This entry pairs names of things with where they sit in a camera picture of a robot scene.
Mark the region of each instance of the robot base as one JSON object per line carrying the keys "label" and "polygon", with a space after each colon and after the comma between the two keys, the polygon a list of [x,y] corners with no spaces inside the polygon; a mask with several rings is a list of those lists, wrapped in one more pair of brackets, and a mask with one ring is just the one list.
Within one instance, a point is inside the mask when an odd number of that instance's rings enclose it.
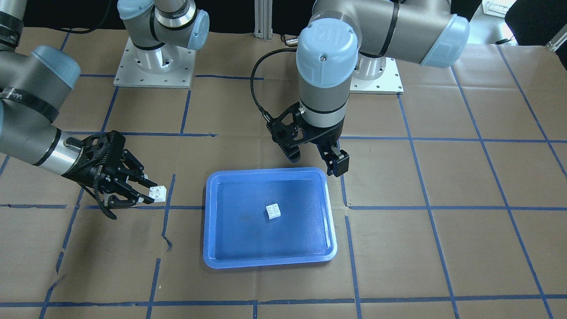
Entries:
{"label": "robot base", "polygon": [[399,94],[404,91],[401,84],[400,73],[397,70],[396,60],[386,59],[386,67],[382,75],[375,80],[362,80],[352,76],[350,83],[351,93],[364,94]]}
{"label": "robot base", "polygon": [[164,73],[149,73],[137,65],[136,47],[128,38],[120,66],[114,78],[114,86],[190,89],[193,83],[196,52],[181,47],[176,48],[179,51],[179,61],[176,63],[176,68]]}

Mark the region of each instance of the cable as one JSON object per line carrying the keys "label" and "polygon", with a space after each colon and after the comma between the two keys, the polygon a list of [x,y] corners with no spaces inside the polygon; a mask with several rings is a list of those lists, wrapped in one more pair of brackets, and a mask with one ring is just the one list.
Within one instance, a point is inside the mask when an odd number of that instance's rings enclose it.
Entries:
{"label": "cable", "polygon": [[108,17],[108,13],[110,12],[110,8],[112,6],[112,1],[113,0],[109,0],[108,1],[108,5],[106,8],[106,11],[104,12],[104,16],[102,18],[102,20],[94,27],[94,28],[90,28],[88,30],[71,30],[71,29],[64,29],[64,28],[50,28],[53,30],[57,30],[57,31],[62,31],[62,32],[68,32],[68,33],[73,33],[73,34],[87,34],[90,33],[98,28],[100,28],[100,26],[102,26],[104,24],[104,22],[106,22],[106,19]]}
{"label": "cable", "polygon": [[258,69],[258,66],[260,66],[260,63],[262,63],[262,61],[264,61],[266,58],[276,54],[276,53],[281,53],[281,52],[296,52],[297,49],[296,48],[282,48],[282,49],[277,49],[271,52],[266,53],[264,56],[262,56],[258,62],[256,62],[256,65],[254,65],[254,68],[252,69],[252,74],[250,75],[250,92],[252,93],[252,99],[254,100],[254,103],[256,104],[256,106],[258,106],[258,110],[260,110],[260,112],[262,113],[262,116],[264,117],[264,119],[266,119],[267,122],[270,122],[273,118],[270,115],[270,113],[268,113],[263,107],[262,105],[260,105],[260,102],[258,102],[258,99],[256,98],[256,93],[254,92],[254,75],[256,75],[256,69]]}

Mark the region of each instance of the ur robot arm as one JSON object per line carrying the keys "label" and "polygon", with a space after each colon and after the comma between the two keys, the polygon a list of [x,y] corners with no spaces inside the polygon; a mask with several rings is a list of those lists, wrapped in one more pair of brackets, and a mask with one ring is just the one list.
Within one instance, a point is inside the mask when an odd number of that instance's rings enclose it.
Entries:
{"label": "ur robot arm", "polygon": [[[111,208],[163,201],[163,186],[147,179],[121,133],[79,140],[52,125],[81,70],[46,45],[29,56],[15,53],[25,7],[26,1],[0,0],[0,152],[79,183],[111,219]],[[128,182],[162,194],[150,197]]]}
{"label": "ur robot arm", "polygon": [[[349,165],[349,155],[337,141],[353,72],[377,78],[383,57],[447,68],[461,55],[469,25],[450,14],[449,0],[317,0],[312,13],[299,38],[292,39],[299,102],[275,119],[264,117],[272,140],[289,160],[299,161],[300,144],[314,143],[327,174],[338,177]],[[293,122],[284,124],[289,114]]]}

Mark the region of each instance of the blue tray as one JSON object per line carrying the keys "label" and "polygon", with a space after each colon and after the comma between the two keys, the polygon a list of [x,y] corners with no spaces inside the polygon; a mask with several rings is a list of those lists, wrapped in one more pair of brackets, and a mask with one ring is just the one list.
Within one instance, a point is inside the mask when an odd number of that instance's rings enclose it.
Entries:
{"label": "blue tray", "polygon": [[[268,219],[266,206],[281,216]],[[207,179],[211,268],[324,262],[337,253],[327,176],[316,167],[218,171]]]}

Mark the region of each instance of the white lego brick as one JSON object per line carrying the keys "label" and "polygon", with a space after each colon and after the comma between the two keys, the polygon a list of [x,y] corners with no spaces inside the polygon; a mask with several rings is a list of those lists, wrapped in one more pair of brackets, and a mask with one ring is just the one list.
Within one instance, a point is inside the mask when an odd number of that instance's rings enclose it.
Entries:
{"label": "white lego brick", "polygon": [[269,219],[273,219],[281,216],[280,208],[278,207],[277,203],[266,206],[266,211],[268,212]]}
{"label": "white lego brick", "polygon": [[166,201],[167,189],[165,186],[150,187],[149,197],[154,199],[154,203],[161,203]]}

